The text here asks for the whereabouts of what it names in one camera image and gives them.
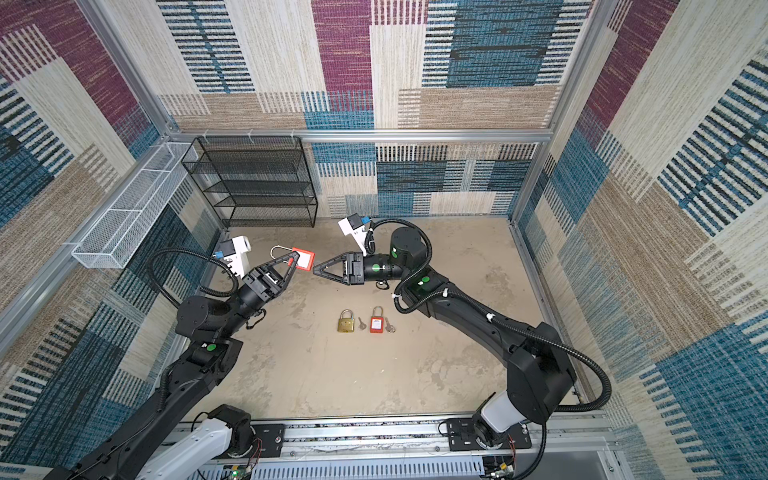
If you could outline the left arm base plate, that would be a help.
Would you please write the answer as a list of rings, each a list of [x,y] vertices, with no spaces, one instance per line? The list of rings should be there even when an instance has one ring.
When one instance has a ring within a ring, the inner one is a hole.
[[[236,427],[232,433],[228,458],[255,462],[261,458],[277,458],[281,455],[285,424],[252,424]]]

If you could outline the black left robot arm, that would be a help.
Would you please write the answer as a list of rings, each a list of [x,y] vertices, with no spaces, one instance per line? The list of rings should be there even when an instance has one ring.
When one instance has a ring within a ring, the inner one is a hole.
[[[48,479],[138,478],[162,441],[233,369],[243,346],[233,335],[287,289],[301,258],[292,251],[239,278],[218,258],[165,248],[147,261],[151,284],[163,295],[168,292],[157,281],[154,266],[159,257],[170,253],[190,255],[222,268],[232,286],[225,291],[202,286],[199,295],[182,302],[168,297],[177,309],[175,332],[188,338],[189,346],[161,374],[159,387],[136,413],[74,467],[55,467],[46,475]]]

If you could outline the brass padlock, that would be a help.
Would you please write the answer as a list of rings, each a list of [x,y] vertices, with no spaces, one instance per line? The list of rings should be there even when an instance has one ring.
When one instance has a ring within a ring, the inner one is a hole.
[[[352,310],[344,309],[338,318],[337,331],[339,333],[352,333],[355,331],[356,319]]]

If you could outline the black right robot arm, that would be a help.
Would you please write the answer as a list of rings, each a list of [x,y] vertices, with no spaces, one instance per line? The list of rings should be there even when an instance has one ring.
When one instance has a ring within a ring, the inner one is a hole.
[[[355,286],[374,282],[380,289],[396,285],[393,305],[401,314],[419,312],[444,322],[490,351],[506,369],[506,388],[487,398],[472,417],[478,443],[498,447],[515,425],[525,422],[545,426],[556,412],[590,412],[605,406],[613,389],[608,374],[586,354],[562,343],[547,323],[532,326],[482,304],[463,292],[430,263],[433,246],[417,225],[394,220],[388,252],[376,250],[375,230],[385,225],[353,214],[339,220],[342,233],[358,245],[317,264],[314,274],[337,283]],[[601,391],[592,401],[565,405],[574,387],[579,362],[598,378]]]

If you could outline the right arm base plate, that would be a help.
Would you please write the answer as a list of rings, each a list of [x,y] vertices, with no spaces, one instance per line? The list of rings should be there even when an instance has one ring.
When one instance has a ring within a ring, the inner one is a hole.
[[[527,427],[515,424],[503,433],[479,419],[453,417],[438,424],[438,432],[448,439],[451,451],[528,449],[532,440]]]

